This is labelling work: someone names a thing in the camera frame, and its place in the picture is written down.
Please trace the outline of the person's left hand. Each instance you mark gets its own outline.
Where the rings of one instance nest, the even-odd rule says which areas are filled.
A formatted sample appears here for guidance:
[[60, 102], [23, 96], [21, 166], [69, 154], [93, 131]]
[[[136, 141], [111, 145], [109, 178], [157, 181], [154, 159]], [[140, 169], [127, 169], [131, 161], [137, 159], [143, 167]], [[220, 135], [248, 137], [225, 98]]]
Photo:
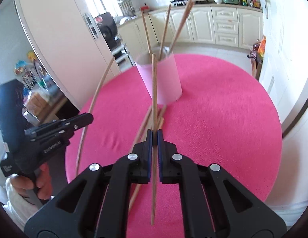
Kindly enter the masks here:
[[42, 200], [50, 199], [52, 195], [52, 183], [51, 183], [51, 176], [49, 173], [48, 163], [42, 164], [40, 167], [39, 175], [36, 178], [36, 182], [33, 182], [31, 179], [25, 176], [19, 175], [12, 175], [9, 177], [10, 183], [12, 184], [13, 188], [19, 195], [24, 198], [28, 198], [29, 195], [27, 194], [28, 190], [33, 190], [35, 187], [39, 189], [37, 193], [37, 197]]

